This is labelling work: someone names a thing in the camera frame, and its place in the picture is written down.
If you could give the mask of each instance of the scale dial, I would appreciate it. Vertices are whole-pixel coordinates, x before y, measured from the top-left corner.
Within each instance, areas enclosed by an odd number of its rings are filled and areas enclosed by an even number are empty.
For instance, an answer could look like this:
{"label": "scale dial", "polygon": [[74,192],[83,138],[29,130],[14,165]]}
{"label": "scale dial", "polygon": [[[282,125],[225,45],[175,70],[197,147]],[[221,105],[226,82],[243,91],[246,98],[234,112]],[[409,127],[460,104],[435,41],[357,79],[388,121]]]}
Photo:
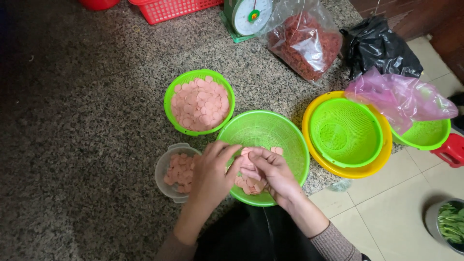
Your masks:
{"label": "scale dial", "polygon": [[232,13],[232,26],[243,36],[255,34],[266,25],[271,12],[272,0],[239,1]]}

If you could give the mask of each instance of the sleeve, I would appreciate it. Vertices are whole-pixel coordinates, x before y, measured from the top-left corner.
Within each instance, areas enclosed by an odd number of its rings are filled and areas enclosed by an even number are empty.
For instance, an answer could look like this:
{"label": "sleeve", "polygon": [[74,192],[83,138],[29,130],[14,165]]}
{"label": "sleeve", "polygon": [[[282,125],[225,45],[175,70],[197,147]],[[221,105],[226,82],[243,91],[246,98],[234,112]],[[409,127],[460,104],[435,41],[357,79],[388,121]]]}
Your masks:
{"label": "sleeve", "polygon": [[155,261],[191,261],[195,256],[197,244],[184,245],[173,233],[168,235],[160,250],[156,254]]}
{"label": "sleeve", "polygon": [[332,224],[319,235],[310,239],[311,243],[327,261],[362,261],[362,254]]}

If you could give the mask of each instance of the person's right hand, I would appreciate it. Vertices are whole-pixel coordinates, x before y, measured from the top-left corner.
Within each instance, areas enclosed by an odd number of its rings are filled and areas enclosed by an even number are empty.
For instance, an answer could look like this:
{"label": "person's right hand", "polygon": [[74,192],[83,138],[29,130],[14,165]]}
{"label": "person's right hand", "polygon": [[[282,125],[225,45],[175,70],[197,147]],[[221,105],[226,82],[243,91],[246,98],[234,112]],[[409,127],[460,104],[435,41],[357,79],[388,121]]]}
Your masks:
{"label": "person's right hand", "polygon": [[288,211],[289,204],[293,200],[305,195],[284,158],[264,148],[249,147],[249,149],[251,152],[248,157],[258,168],[260,177],[257,177],[254,171],[245,168],[240,168],[240,172],[256,179],[265,177],[271,185],[269,191],[271,196],[279,206]]}

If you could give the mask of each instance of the green plastic colander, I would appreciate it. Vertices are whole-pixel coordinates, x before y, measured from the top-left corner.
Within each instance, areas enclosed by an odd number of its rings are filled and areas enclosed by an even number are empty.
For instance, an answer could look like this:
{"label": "green plastic colander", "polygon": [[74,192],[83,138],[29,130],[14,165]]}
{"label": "green plastic colander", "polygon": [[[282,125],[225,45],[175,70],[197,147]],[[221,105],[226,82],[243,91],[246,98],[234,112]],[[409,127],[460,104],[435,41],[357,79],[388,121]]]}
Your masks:
{"label": "green plastic colander", "polygon": [[448,139],[451,120],[418,121],[402,136],[390,126],[393,141],[419,150],[436,150]]}
{"label": "green plastic colander", "polygon": [[322,157],[342,168],[371,163],[382,149],[380,123],[364,105],[346,98],[321,103],[309,124],[311,141]]}
{"label": "green plastic colander", "polygon": [[[309,151],[300,130],[287,118],[273,111],[255,110],[240,113],[230,120],[218,135],[218,140],[244,147],[267,149],[281,147],[283,157],[300,186],[303,186],[309,172]],[[247,195],[234,185],[231,195],[246,204],[270,207],[276,202],[269,193]]]}
{"label": "green plastic colander", "polygon": [[[200,78],[204,80],[206,76],[211,76],[214,82],[217,82],[218,84],[222,84],[224,86],[224,89],[227,91],[227,94],[228,94],[227,98],[229,99],[229,114],[224,119],[224,121],[214,129],[206,130],[206,131],[187,130],[186,128],[182,127],[177,122],[177,120],[175,119],[171,111],[171,98],[175,94],[174,87],[178,84],[181,85],[184,83],[189,83],[190,81],[195,80],[195,78]],[[169,85],[168,89],[166,90],[166,94],[164,95],[164,112],[166,113],[166,116],[168,117],[169,121],[174,125],[174,128],[184,134],[195,136],[195,137],[198,135],[210,134],[210,133],[220,130],[232,117],[234,108],[235,108],[235,96],[233,94],[231,85],[226,81],[226,79],[224,79],[224,77],[220,73],[217,73],[215,71],[208,70],[208,69],[189,71],[189,72],[181,74]]]}

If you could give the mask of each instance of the green vegetable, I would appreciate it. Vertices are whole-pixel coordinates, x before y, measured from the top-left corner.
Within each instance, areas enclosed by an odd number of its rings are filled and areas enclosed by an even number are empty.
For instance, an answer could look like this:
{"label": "green vegetable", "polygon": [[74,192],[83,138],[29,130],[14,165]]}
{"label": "green vegetable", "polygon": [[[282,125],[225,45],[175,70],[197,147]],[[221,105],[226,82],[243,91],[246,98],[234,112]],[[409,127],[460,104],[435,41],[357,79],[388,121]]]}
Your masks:
{"label": "green vegetable", "polygon": [[464,209],[458,210],[446,203],[438,214],[438,227],[441,235],[449,242],[464,243]]}

